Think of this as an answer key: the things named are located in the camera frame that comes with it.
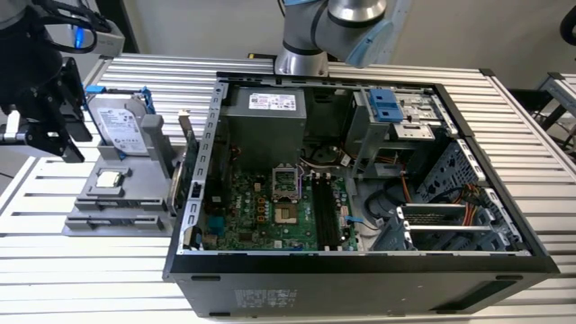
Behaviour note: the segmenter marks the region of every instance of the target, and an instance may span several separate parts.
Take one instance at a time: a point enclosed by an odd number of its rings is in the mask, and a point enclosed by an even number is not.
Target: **ram slot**
[[[336,219],[336,201],[332,196],[330,179],[322,177],[312,180],[312,200],[315,204],[315,219],[318,245],[320,250],[336,250],[339,246],[339,228]]]

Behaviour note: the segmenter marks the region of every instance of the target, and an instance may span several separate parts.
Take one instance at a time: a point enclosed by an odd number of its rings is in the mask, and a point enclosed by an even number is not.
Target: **cable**
[[[406,164],[403,165],[403,171],[400,172],[400,181],[403,182],[404,199],[408,203],[412,203],[411,193],[408,191],[408,186],[406,185],[404,171]]]
[[[462,222],[462,225],[463,226],[467,226],[467,222],[468,222],[468,213],[470,213],[470,205],[468,205],[468,202],[467,202],[467,208],[464,209],[466,211],[464,211],[464,220],[463,220],[463,222]]]
[[[352,159],[358,159],[359,158],[359,156],[358,155],[355,155],[355,154],[347,154]],[[396,162],[395,162],[395,158],[392,158],[392,157],[376,157],[376,159],[380,161],[380,162],[386,162],[386,163],[391,163],[391,164],[396,164]]]
[[[463,190],[463,187],[455,187],[452,189],[448,189],[447,191],[442,192],[440,194],[438,194],[430,201],[428,204],[434,204],[434,203],[439,203],[442,202],[443,198],[447,198],[448,194],[451,194],[452,192],[458,191],[458,190]]]
[[[354,223],[355,223],[355,224],[360,224],[360,225],[363,225],[367,229],[370,229],[370,230],[372,230],[372,231],[379,231],[378,228],[374,228],[372,226],[368,226],[368,224],[366,224],[364,222],[355,221]]]
[[[475,220],[475,216],[476,216],[476,210],[478,210],[478,206],[475,206],[472,212],[470,213],[468,226],[472,226],[472,221]]]
[[[386,186],[386,184],[387,184],[386,182],[382,184],[383,193],[384,193],[384,186]],[[384,206],[382,204],[380,197],[376,199],[376,202],[378,202],[378,205],[380,206],[382,210],[386,211],[387,209],[384,208]]]
[[[331,167],[342,166],[340,164],[324,164],[324,163],[315,164],[310,162],[304,157],[300,158],[300,161],[303,161],[310,167],[314,167],[315,169],[330,169]]]
[[[567,16],[562,20],[560,23],[560,35],[564,41],[576,46],[576,36],[575,36],[575,27],[576,27],[576,6],[568,11]]]
[[[286,17],[287,13],[284,11],[284,9],[286,9],[284,8],[284,2],[283,2],[283,0],[276,0],[276,2],[279,3],[279,8],[280,8],[282,16]]]
[[[15,177],[12,177],[10,174],[6,174],[4,172],[0,172],[0,176],[4,176],[4,177],[7,177],[7,178],[10,178],[10,179],[14,179]]]
[[[462,196],[463,196],[463,194],[464,194],[464,189],[463,189],[463,191],[460,191],[459,196],[456,197],[455,201],[452,202],[454,204],[460,203],[460,200],[462,200]]]

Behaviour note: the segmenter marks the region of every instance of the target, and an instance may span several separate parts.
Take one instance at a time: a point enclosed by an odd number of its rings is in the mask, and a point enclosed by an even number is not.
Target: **metal slotted table surface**
[[[154,91],[164,131],[183,142],[176,114],[190,111],[198,136],[216,71],[272,72],[268,60],[124,55],[100,61],[86,84]],[[438,82],[447,87],[516,203],[554,255],[562,276],[474,315],[230,319],[243,323],[576,323],[576,172],[496,78],[479,70],[331,65],[338,78]],[[31,158],[0,198],[0,321],[39,323],[210,322],[199,319],[176,284],[163,283],[170,238],[67,238],[60,235],[99,157],[87,163]]]

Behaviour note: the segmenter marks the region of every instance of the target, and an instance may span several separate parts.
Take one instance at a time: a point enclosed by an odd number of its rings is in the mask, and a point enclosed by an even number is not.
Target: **label sticker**
[[[251,94],[250,109],[296,110],[296,96],[294,94]]]
[[[135,114],[119,108],[99,108],[102,125],[112,145],[126,154],[147,153]]]
[[[240,308],[290,308],[296,303],[296,289],[239,289],[234,292]]]
[[[342,158],[340,164],[347,167],[348,164],[351,164],[351,159],[352,159],[351,156],[344,153],[344,157]]]

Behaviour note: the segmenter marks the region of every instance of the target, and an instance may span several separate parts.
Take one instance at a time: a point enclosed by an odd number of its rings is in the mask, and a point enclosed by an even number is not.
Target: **motherboard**
[[[290,169],[232,175],[226,212],[210,216],[207,250],[358,250],[344,179],[294,170],[296,183]]]

